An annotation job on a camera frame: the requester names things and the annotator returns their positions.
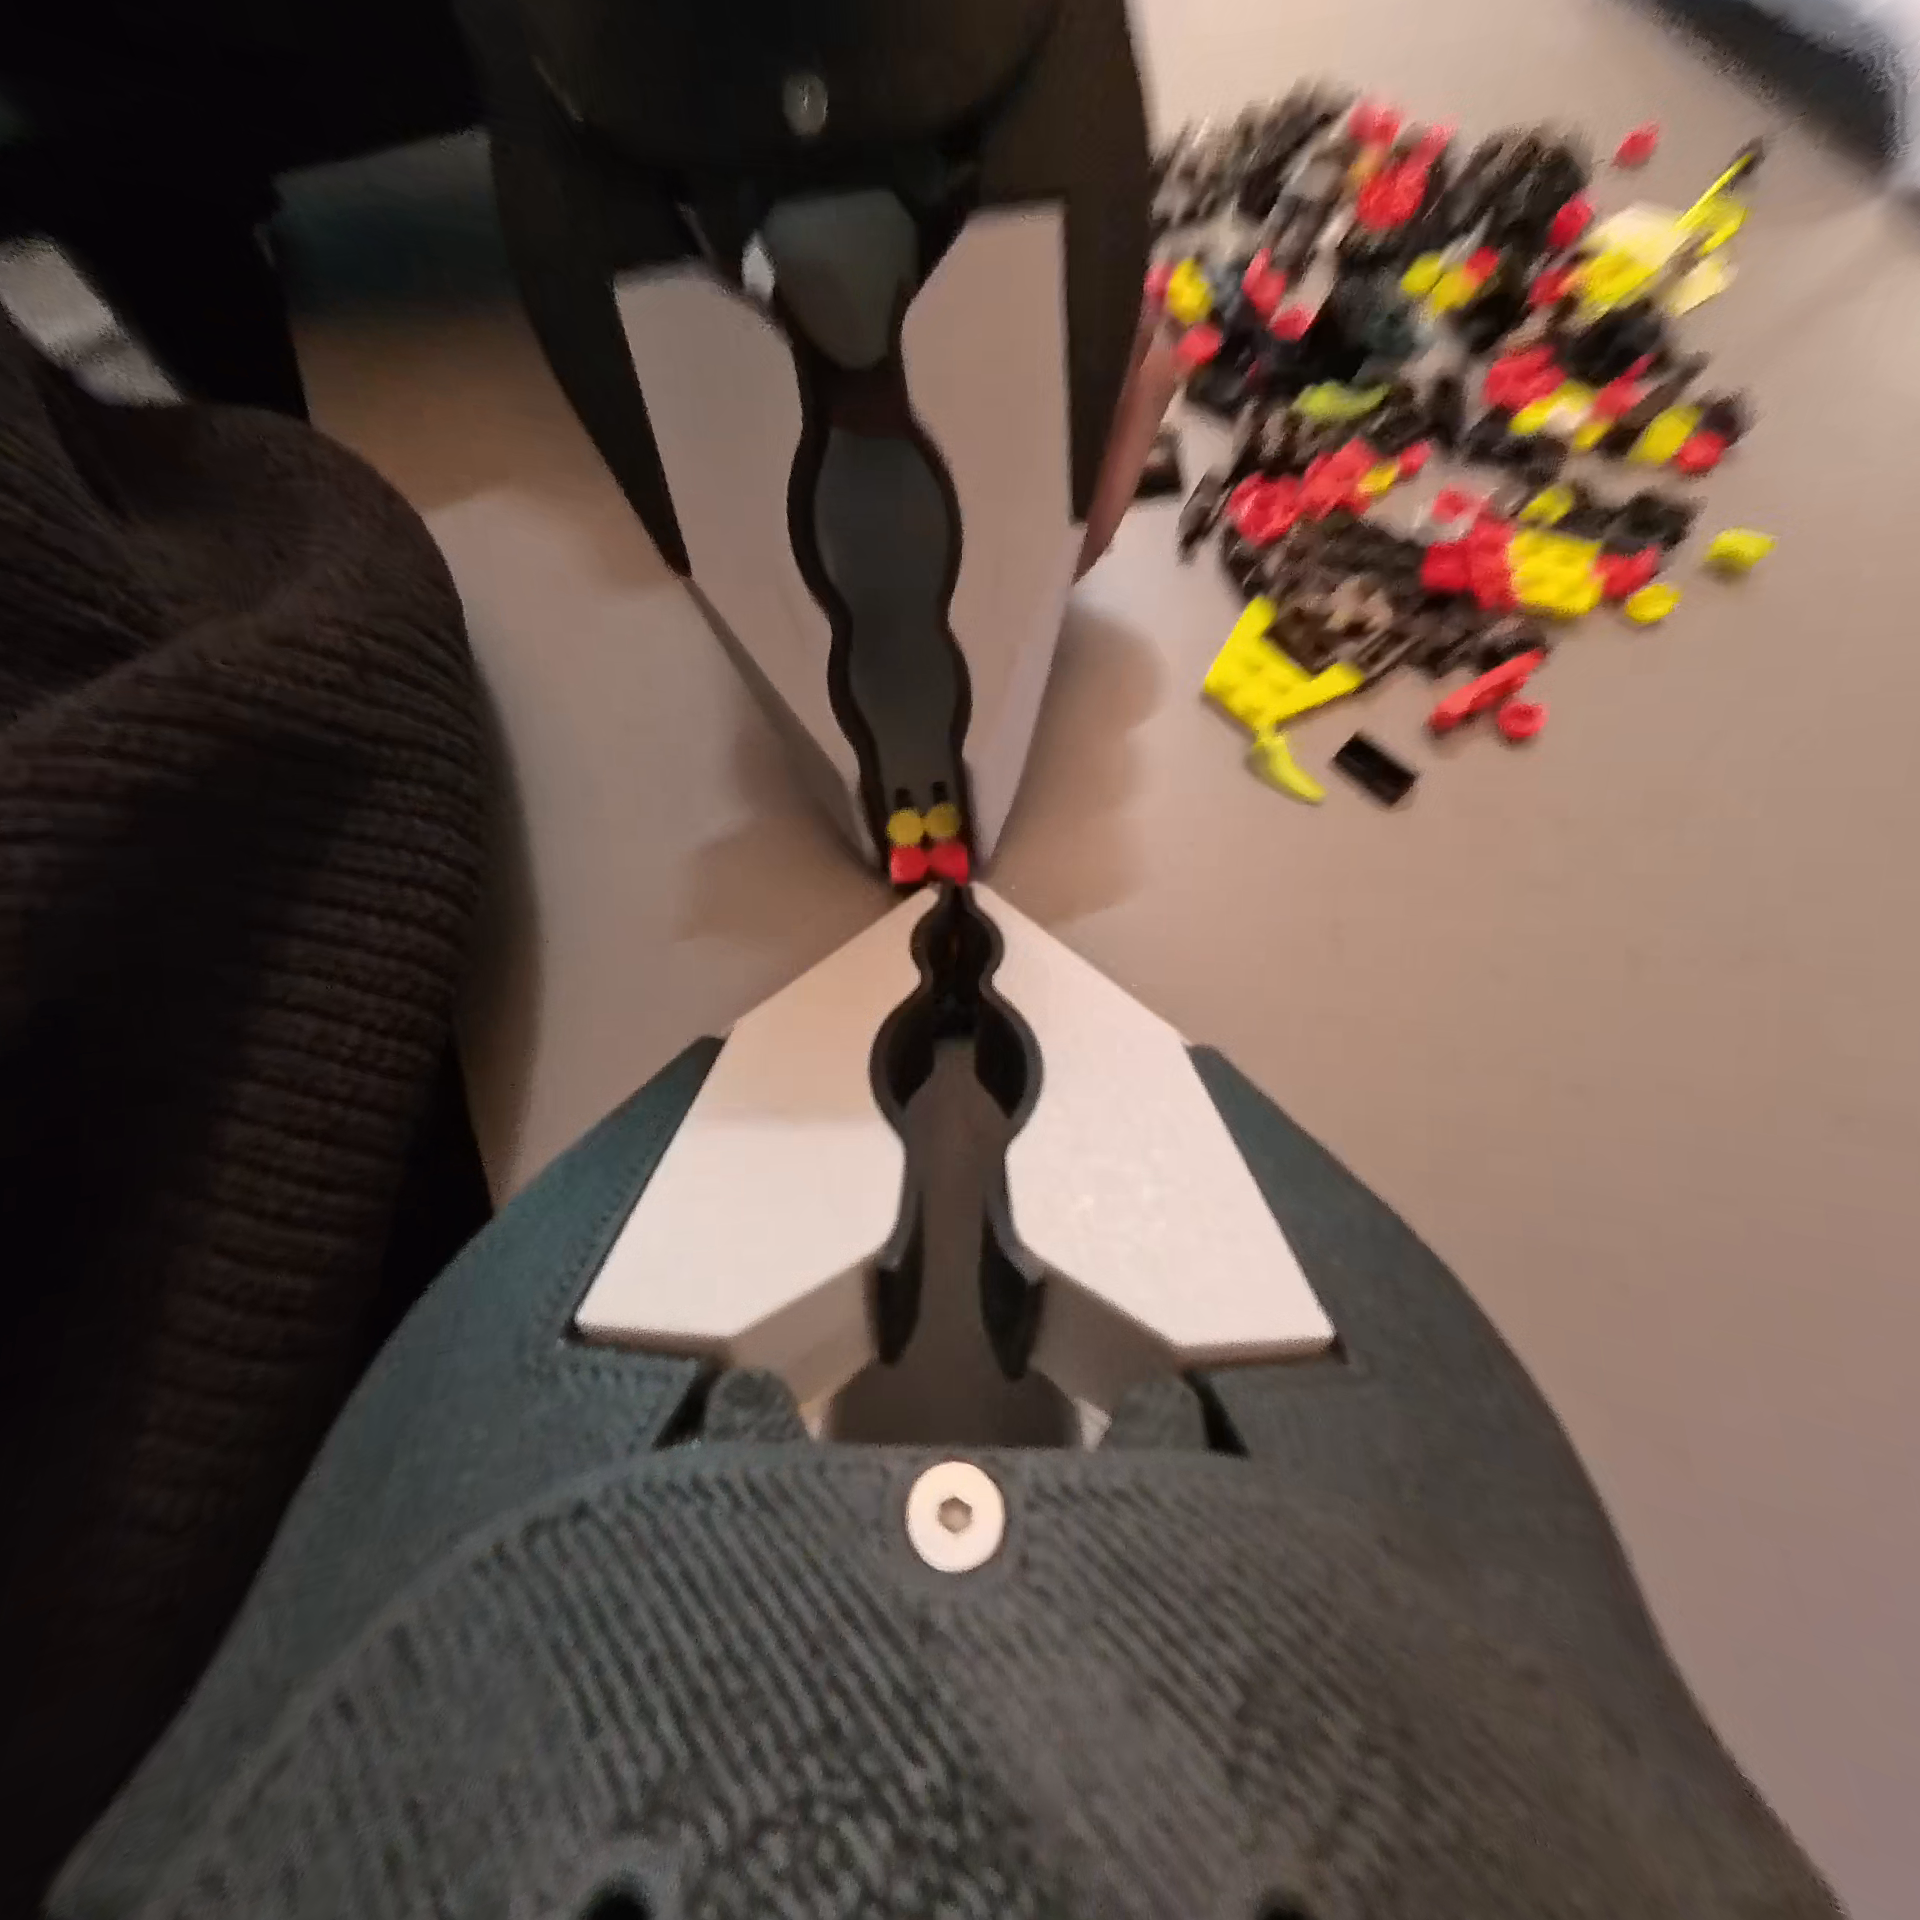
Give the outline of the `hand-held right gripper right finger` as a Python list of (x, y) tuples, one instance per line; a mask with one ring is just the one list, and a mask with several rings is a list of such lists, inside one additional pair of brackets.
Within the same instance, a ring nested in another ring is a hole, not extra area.
[(996, 1355), (1090, 1419), (1152, 1380), (1331, 1358), (1320, 1307), (1185, 1037), (989, 888), (975, 1061), (1007, 1120)]

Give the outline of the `red yellow black lego assembly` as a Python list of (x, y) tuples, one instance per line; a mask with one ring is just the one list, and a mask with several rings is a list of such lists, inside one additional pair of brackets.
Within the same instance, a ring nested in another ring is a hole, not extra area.
[(947, 779), (934, 779), (925, 792), (894, 788), (882, 818), (882, 855), (885, 878), (901, 894), (973, 882), (969, 825)]

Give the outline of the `pile of loose lego pieces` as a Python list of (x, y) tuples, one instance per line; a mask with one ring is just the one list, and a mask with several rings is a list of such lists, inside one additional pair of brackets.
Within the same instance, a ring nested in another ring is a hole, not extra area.
[(1147, 312), (1224, 429), (1175, 547), (1237, 589), (1202, 699), (1265, 786), (1320, 802), (1296, 724), (1398, 677), (1437, 688), (1428, 739), (1530, 743), (1567, 633), (1677, 609), (1705, 484), (1756, 417), (1685, 324), (1732, 282), (1765, 144), (1675, 206), (1608, 195), (1659, 144), (1464, 141), (1304, 82), (1153, 156)]

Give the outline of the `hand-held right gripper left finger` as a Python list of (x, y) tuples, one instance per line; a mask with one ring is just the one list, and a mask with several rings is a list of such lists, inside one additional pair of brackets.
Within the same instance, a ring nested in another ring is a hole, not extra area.
[(921, 984), (936, 901), (904, 899), (731, 1022), (577, 1304), (584, 1342), (777, 1373), (803, 1404), (873, 1362), (904, 1144), (872, 1057)]

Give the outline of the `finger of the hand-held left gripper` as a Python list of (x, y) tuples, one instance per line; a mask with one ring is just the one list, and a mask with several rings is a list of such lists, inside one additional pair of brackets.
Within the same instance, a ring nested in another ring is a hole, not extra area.
[(1061, 206), (973, 214), (912, 296), (899, 348), (957, 499), (947, 621), (969, 690), (973, 868), (986, 871), (1020, 795), (1085, 543), (1070, 499)]
[(830, 624), (787, 491), (803, 434), (791, 345), (725, 282), (630, 282), (628, 354), (686, 551), (686, 587), (812, 804), (875, 871), (860, 765), (827, 695)]

